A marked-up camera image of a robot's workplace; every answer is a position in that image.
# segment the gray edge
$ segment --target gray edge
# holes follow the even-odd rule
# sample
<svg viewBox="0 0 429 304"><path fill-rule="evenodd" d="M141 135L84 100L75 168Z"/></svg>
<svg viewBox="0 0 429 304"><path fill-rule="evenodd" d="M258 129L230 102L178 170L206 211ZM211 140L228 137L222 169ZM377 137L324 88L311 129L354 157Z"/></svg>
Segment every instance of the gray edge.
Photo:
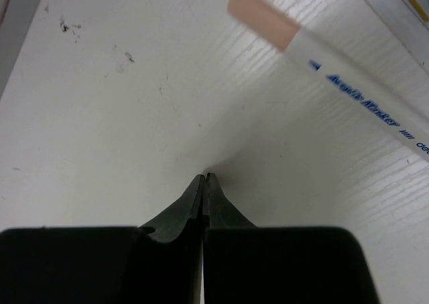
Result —
<svg viewBox="0 0 429 304"><path fill-rule="evenodd" d="M0 25L0 98L12 73L40 0L9 0Z"/></svg>
<svg viewBox="0 0 429 304"><path fill-rule="evenodd" d="M366 2L429 74L429 29L402 0L366 0Z"/></svg>

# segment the marker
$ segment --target marker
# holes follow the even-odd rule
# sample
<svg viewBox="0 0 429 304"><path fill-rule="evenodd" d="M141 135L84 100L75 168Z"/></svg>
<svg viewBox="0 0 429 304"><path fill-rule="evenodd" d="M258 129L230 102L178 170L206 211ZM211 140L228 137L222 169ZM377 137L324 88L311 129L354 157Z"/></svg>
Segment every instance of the marker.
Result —
<svg viewBox="0 0 429 304"><path fill-rule="evenodd" d="M295 63L319 77L328 88L429 161L429 121L391 90L354 65L344 54L318 39L264 0L230 0L228 12Z"/></svg>

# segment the dark stain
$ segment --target dark stain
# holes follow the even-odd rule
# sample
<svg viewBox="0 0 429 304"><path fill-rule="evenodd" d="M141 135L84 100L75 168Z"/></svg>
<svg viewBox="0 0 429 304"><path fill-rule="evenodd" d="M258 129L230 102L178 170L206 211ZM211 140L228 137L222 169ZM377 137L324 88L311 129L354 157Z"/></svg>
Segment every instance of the dark stain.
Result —
<svg viewBox="0 0 429 304"><path fill-rule="evenodd" d="M66 25L64 16L61 15L60 17L60 27L63 33L67 32L70 28Z"/></svg>
<svg viewBox="0 0 429 304"><path fill-rule="evenodd" d="M135 62L135 61L134 61L134 59L133 59L133 56L132 56L130 53L125 52L125 56L127 56L128 60L129 60L131 63L134 63L134 62Z"/></svg>

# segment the peach marker cap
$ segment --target peach marker cap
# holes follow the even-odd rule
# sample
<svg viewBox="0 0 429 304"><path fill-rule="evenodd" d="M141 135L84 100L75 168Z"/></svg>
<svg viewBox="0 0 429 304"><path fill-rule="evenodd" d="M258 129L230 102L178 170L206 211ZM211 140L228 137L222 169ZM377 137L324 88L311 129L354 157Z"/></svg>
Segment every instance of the peach marker cap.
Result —
<svg viewBox="0 0 429 304"><path fill-rule="evenodd" d="M298 23L264 0L229 0L228 13L281 52L300 30Z"/></svg>

